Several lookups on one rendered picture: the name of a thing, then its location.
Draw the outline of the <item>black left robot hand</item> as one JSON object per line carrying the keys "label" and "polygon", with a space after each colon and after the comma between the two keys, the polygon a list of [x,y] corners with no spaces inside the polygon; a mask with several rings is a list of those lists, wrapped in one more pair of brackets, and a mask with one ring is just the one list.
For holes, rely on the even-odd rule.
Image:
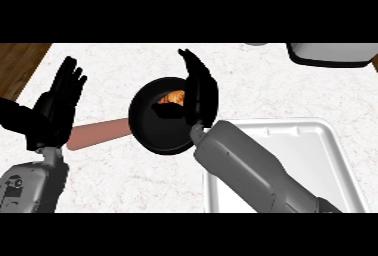
{"label": "black left robot hand", "polygon": [[0,126],[25,135],[27,150],[61,148],[68,142],[87,76],[68,56],[61,64],[50,89],[40,95],[33,108],[0,98]]}

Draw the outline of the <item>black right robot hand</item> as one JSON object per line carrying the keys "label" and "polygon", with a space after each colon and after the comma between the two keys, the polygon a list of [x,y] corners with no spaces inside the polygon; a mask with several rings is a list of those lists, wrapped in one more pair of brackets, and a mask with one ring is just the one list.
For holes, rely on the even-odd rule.
{"label": "black right robot hand", "polygon": [[213,126],[219,111],[219,86],[210,70],[189,49],[179,50],[183,57],[188,78],[185,82],[183,109],[186,123]]}

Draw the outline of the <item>golden brown croissant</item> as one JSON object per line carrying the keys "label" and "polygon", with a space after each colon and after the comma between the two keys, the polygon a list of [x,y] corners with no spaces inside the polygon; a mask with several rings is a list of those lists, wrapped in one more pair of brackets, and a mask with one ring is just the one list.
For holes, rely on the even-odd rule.
{"label": "golden brown croissant", "polygon": [[172,91],[160,100],[160,104],[167,104],[167,103],[175,103],[179,105],[183,105],[185,101],[185,91],[183,90],[176,90]]}

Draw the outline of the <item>white tray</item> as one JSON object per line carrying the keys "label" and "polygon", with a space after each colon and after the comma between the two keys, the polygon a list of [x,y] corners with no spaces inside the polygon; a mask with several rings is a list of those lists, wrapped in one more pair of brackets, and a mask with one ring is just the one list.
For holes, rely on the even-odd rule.
{"label": "white tray", "polygon": [[[334,130],[321,119],[229,120],[276,156],[288,175],[340,209],[365,213],[368,206],[344,158]],[[211,213],[257,212],[223,181],[204,172],[206,210]]]}

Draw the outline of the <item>white appliance with black base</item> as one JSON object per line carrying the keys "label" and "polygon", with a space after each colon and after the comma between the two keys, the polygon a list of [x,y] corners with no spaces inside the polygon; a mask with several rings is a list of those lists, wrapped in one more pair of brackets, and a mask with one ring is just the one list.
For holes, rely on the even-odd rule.
{"label": "white appliance with black base", "polygon": [[378,54],[378,43],[288,43],[294,63],[328,68],[365,67]]}

